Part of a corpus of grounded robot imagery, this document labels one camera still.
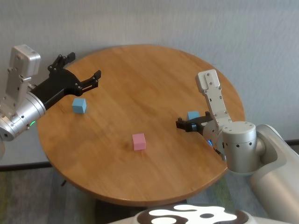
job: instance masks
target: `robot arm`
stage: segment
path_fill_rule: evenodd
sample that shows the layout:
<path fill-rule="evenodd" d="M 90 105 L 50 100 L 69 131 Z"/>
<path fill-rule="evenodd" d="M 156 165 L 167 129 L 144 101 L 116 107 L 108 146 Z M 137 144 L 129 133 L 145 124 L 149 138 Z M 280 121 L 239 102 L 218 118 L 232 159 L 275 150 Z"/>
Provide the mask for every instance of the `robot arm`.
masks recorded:
<path fill-rule="evenodd" d="M 0 100 L 0 159 L 4 154 L 3 141 L 11 141 L 42 117 L 66 95 L 81 96 L 97 88 L 101 71 L 80 82 L 64 66 L 75 60 L 75 53 L 59 55 L 48 67 L 49 78 L 38 86 L 29 82 L 38 73 L 41 57 L 27 45 L 12 48 L 6 92 Z"/>
<path fill-rule="evenodd" d="M 190 132 L 195 124 L 230 171 L 252 175 L 253 192 L 271 218 L 299 223 L 299 156 L 274 128 L 231 120 L 215 70 L 200 72 L 196 83 L 209 112 L 188 121 L 179 118 L 177 128 Z"/>

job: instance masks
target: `wood grain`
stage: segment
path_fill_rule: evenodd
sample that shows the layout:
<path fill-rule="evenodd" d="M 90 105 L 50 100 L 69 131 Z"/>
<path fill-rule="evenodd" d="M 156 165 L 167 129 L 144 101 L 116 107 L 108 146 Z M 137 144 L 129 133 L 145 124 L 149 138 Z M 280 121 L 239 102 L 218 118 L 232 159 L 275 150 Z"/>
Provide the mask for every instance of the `wood grain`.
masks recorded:
<path fill-rule="evenodd" d="M 176 49 L 129 45 L 93 53 L 68 69 L 80 80 L 102 71 L 99 88 L 85 93 L 84 115 L 67 96 L 38 121 L 45 153 L 63 177 L 96 198 L 122 205 L 174 203 L 207 188 L 226 164 L 199 133 L 177 129 L 178 117 L 208 110 L 195 76 L 214 68 Z M 244 120 L 240 98 L 219 72 L 233 120 Z M 146 149 L 133 150 L 144 133 Z"/>

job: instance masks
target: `carpet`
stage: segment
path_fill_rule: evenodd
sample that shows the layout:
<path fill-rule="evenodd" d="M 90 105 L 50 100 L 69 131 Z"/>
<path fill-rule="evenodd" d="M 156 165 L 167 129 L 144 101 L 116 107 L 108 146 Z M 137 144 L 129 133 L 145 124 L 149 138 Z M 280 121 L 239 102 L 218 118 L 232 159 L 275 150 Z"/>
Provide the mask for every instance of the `carpet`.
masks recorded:
<path fill-rule="evenodd" d="M 69 183 L 61 186 L 63 181 L 53 168 L 0 173 L 0 224 L 96 224 L 96 200 Z M 249 177 L 229 172 L 187 201 L 268 217 L 250 189 Z"/>

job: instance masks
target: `pink cube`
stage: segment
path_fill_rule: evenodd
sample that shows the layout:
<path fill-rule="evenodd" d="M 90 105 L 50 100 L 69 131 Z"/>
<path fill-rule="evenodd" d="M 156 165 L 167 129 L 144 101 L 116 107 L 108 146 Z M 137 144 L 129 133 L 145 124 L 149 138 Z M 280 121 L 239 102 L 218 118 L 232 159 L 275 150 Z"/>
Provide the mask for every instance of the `pink cube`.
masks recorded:
<path fill-rule="evenodd" d="M 144 133 L 133 134 L 134 151 L 145 149 Z"/>

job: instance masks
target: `table leg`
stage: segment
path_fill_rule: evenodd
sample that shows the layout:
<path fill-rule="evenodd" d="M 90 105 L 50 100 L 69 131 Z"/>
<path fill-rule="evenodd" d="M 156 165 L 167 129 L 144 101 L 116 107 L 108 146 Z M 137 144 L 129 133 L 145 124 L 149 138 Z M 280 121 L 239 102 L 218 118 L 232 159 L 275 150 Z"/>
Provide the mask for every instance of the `table leg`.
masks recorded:
<path fill-rule="evenodd" d="M 186 204 L 187 200 L 177 203 Z M 124 218 L 135 216 L 137 213 L 144 211 L 147 208 L 148 207 L 129 207 L 97 200 L 95 204 L 95 221 L 96 224 L 108 224 Z"/>

